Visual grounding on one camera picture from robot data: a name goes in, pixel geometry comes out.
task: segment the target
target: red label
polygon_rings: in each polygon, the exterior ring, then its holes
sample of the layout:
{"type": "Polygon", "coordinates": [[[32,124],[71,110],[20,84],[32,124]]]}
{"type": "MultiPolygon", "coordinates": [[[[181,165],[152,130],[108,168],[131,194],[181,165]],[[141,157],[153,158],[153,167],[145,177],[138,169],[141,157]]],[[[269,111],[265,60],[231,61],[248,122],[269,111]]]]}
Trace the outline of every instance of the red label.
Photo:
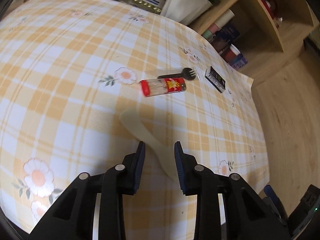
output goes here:
{"type": "Polygon", "coordinates": [[[168,93],[172,92],[181,92],[181,83],[180,78],[164,78],[164,81],[167,85],[168,93]]]}

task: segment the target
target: white flower pot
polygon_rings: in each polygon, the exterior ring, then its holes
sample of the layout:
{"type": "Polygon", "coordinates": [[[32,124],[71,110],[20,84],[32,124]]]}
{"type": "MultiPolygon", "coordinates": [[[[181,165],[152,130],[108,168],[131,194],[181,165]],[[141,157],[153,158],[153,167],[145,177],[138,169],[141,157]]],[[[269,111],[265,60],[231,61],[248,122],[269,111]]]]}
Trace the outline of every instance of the white flower pot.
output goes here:
{"type": "Polygon", "coordinates": [[[208,0],[166,0],[160,15],[188,25],[211,6],[208,0]]]}

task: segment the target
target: plaid tablecloth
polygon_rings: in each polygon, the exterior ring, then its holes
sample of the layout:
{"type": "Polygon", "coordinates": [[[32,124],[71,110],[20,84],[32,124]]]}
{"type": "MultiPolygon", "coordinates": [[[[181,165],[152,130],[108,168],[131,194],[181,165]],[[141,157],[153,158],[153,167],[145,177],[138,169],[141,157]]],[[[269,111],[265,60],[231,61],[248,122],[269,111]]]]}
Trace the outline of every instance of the plaid tablecloth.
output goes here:
{"type": "MultiPolygon", "coordinates": [[[[214,172],[238,172],[259,192],[269,180],[252,79],[193,30],[111,0],[30,0],[0,23],[0,205],[30,232],[81,172],[105,172],[138,141],[119,122],[133,107],[164,145],[214,172]],[[212,65],[220,94],[205,78],[212,65]],[[146,71],[195,68],[187,91],[150,98],[146,71]]],[[[193,239],[185,197],[147,149],[140,189],[124,197],[128,239],[193,239]]]]}

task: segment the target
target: red cap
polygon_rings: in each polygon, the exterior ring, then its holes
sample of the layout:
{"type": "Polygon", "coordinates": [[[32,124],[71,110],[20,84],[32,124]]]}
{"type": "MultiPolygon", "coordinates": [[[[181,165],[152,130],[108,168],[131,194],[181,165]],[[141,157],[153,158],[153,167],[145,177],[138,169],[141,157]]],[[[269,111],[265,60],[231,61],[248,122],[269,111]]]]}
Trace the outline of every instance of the red cap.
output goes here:
{"type": "Polygon", "coordinates": [[[150,88],[149,88],[148,82],[146,80],[141,80],[140,85],[141,85],[142,93],[144,94],[144,96],[149,97],[150,88]]]}

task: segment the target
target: wooden floor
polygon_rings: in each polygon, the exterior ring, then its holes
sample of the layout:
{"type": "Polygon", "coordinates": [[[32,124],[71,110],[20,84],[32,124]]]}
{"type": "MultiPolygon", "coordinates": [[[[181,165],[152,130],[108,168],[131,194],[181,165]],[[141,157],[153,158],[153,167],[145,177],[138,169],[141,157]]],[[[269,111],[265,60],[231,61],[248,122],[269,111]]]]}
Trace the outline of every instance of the wooden floor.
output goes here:
{"type": "Polygon", "coordinates": [[[320,59],[311,50],[252,87],[270,164],[270,185],[288,214],[310,184],[320,188],[320,59]]]}

